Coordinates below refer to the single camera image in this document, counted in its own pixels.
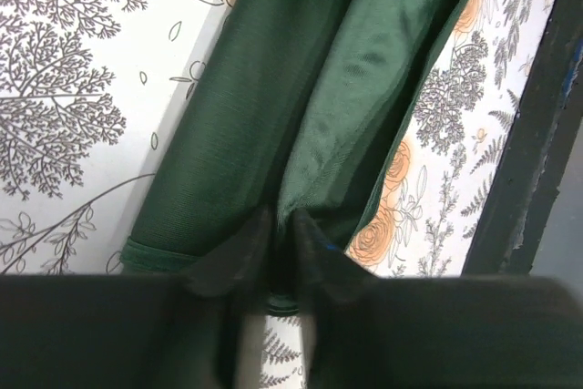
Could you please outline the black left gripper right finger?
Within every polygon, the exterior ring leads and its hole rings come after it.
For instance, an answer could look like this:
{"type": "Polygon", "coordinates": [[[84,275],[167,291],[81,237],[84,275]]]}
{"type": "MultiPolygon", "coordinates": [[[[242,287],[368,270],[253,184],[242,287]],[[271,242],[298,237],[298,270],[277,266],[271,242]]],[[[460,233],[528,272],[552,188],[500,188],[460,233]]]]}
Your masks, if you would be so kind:
{"type": "Polygon", "coordinates": [[[310,388],[579,388],[582,307],[528,276],[385,279],[293,215],[310,388]]]}

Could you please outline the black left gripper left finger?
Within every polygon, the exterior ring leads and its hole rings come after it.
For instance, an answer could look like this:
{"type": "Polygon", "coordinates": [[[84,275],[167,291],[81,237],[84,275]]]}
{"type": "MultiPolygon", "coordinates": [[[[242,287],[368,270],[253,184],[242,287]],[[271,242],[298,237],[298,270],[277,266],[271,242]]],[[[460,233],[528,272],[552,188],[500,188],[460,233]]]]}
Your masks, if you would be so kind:
{"type": "Polygon", "coordinates": [[[255,388],[272,214],[177,273],[6,275],[4,388],[255,388]]]}

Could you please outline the dark green cloth napkin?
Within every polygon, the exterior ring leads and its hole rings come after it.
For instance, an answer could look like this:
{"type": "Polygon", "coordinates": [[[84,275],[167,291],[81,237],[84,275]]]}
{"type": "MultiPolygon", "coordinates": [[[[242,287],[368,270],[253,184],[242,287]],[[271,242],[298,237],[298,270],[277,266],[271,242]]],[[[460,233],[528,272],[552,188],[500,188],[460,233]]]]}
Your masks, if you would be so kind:
{"type": "Polygon", "coordinates": [[[270,312],[297,311],[291,216],[340,249],[372,218],[391,148],[467,0],[236,0],[120,259],[190,266],[261,207],[270,312]]]}

